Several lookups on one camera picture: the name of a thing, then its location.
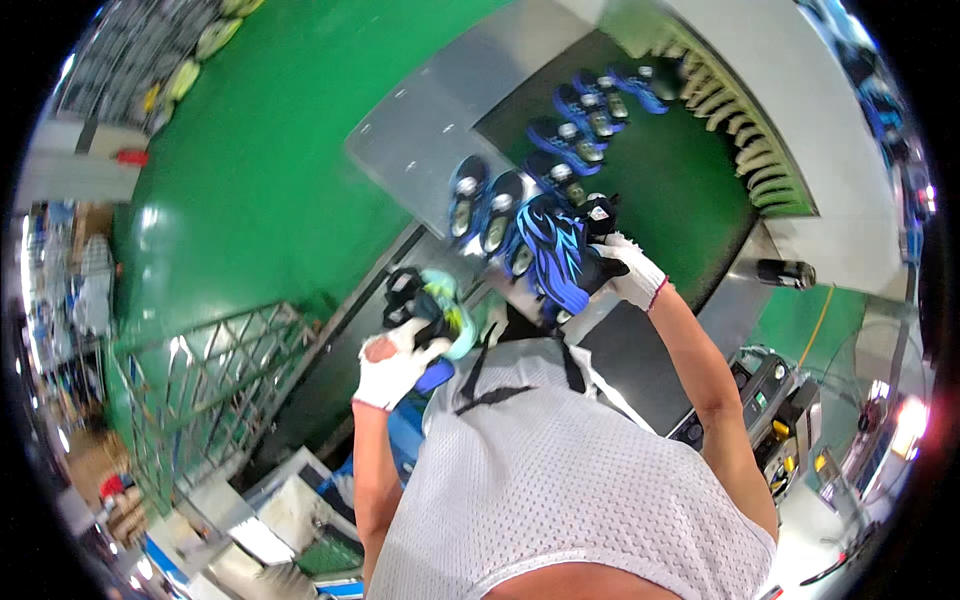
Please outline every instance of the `white mesh shirt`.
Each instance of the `white mesh shirt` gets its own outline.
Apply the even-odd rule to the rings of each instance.
[[[573,351],[586,371],[588,353]],[[369,599],[478,599],[569,562],[629,571],[684,600],[756,595],[774,541],[696,451],[571,392],[552,340],[493,348],[478,395],[537,389],[457,417],[475,357],[430,402]]]

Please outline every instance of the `red object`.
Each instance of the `red object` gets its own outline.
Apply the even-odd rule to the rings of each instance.
[[[111,475],[104,483],[100,484],[100,497],[109,498],[115,493],[121,493],[124,490],[123,482],[120,481],[120,475]]]
[[[147,160],[150,155],[146,150],[121,149],[117,151],[117,162],[120,164],[130,164],[135,167],[147,166]]]

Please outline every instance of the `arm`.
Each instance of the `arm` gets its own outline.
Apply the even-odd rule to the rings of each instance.
[[[353,402],[353,511],[364,549],[364,581],[373,576],[402,495],[387,435],[389,417],[383,410]]]
[[[403,494],[390,449],[387,419],[433,359],[450,348],[435,339],[416,349],[414,336],[427,325],[414,318],[360,348],[360,385],[353,394],[353,511],[363,543],[363,578],[369,582]]]
[[[624,300],[647,311],[663,340],[680,383],[704,426],[704,460],[733,504],[777,539],[777,510],[763,474],[756,466],[743,422],[740,393],[723,354],[697,323],[666,275],[619,233],[606,245],[594,246],[603,256],[623,261],[630,273],[612,285]]]

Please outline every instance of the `worker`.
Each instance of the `worker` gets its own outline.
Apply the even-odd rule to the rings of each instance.
[[[777,515],[726,360],[636,245],[595,248],[630,268],[608,285],[666,345],[702,455],[597,402],[586,350],[526,339],[474,350],[438,388],[403,490],[387,418],[449,348],[414,348],[426,321],[411,320],[365,342],[352,402],[367,598],[726,600],[764,584]]]

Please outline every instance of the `hand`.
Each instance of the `hand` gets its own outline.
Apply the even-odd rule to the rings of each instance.
[[[593,247],[601,256],[621,260],[630,268],[627,275],[614,277],[607,285],[630,304],[638,306],[644,312],[650,310],[657,293],[667,280],[654,261],[647,258],[643,250],[619,231],[607,235],[603,244],[594,244]]]
[[[450,349],[446,338],[436,338],[429,348],[414,349],[414,336],[428,326],[415,317],[385,334],[368,338],[360,348],[360,385],[353,399],[390,412],[407,395],[426,366]]]

